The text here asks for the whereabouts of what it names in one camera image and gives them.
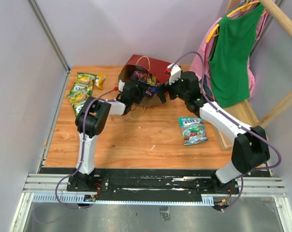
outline gray wall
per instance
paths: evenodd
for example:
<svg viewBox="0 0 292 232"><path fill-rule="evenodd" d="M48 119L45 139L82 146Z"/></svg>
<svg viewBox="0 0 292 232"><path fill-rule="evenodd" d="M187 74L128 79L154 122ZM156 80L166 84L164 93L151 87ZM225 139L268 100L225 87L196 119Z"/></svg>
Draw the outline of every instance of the gray wall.
<svg viewBox="0 0 292 232"><path fill-rule="evenodd" d="M67 62L123 65L132 54L173 62L197 50L229 0L37 0ZM182 64L191 64L193 55Z"/></svg>
<svg viewBox="0 0 292 232"><path fill-rule="evenodd" d="M292 20L292 0L285 1L282 10ZM251 57L250 66L256 77L250 102L262 119L292 90L292 39L275 20ZM282 154L282 164L274 173L282 177L292 207L292 107L269 125L266 132ZM276 159L272 152L271 162Z"/></svg>
<svg viewBox="0 0 292 232"><path fill-rule="evenodd" d="M0 232L36 171L65 71L25 0L0 1Z"/></svg>

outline green shirt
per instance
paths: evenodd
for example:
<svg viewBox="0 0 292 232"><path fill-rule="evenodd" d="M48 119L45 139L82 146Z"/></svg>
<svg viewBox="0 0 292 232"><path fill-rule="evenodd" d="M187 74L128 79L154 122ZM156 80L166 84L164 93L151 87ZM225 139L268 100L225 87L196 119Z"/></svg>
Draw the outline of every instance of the green shirt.
<svg viewBox="0 0 292 232"><path fill-rule="evenodd" d="M241 17L222 18L219 36L209 59L211 87L223 108L250 97L247 61L257 37L262 4Z"/></svg>

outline wooden frame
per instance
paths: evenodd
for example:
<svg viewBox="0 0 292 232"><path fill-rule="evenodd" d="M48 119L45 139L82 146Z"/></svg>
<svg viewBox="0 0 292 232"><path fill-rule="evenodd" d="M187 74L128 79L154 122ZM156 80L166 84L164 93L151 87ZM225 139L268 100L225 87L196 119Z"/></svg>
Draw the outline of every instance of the wooden frame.
<svg viewBox="0 0 292 232"><path fill-rule="evenodd" d="M230 0L227 7L227 11L233 9L240 1ZM292 38L292 21L285 15L285 13L273 2L273 0L260 0L267 12L274 17L274 19L285 29L285 31ZM252 126L261 126L263 128L274 122L279 115L285 112L290 106L292 106L292 91L288 93L266 116L258 121L254 111L252 110L247 100L234 105L229 108L225 108L227 112L236 117L237 119L248 123ZM214 128L214 133L220 144L222 150L229 150L233 147L231 141L229 141L217 128Z"/></svg>

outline clothes hanger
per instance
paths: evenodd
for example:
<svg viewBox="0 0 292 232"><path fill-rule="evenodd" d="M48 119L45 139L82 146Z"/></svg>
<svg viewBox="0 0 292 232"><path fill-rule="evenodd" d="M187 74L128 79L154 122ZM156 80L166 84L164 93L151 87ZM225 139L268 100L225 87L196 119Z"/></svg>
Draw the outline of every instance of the clothes hanger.
<svg viewBox="0 0 292 232"><path fill-rule="evenodd" d="M234 15L236 12L238 12L239 10L245 12L247 11L253 4L259 3L259 1L252 1L249 2L249 0L246 1L246 3L238 8L236 8L235 10L231 11L230 13L227 14L227 17L231 17L232 15ZM214 28L210 31L207 39L206 39L206 43L208 43L210 41L210 39L212 37L216 37L217 35L219 35L219 30L218 30L219 24L215 25Z"/></svg>

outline wooden tabletop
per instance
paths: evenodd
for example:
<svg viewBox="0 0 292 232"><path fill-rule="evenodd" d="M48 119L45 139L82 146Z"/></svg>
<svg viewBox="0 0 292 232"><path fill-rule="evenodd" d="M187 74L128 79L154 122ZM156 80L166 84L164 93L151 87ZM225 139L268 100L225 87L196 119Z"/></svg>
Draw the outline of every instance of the wooden tabletop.
<svg viewBox="0 0 292 232"><path fill-rule="evenodd" d="M98 97L117 86L122 66L74 66L62 102L56 128L47 154L45 167L75 167L78 159L79 136L75 114L66 98L77 72L101 73L107 76L104 90L94 86L92 96ZM115 98L118 92L104 98ZM182 100L142 108L126 116L109 116L99 136L95 152L96 167L110 168L220 168L231 160L231 151L222 152L213 129L205 122L208 141L184 146L178 117L194 116Z"/></svg>

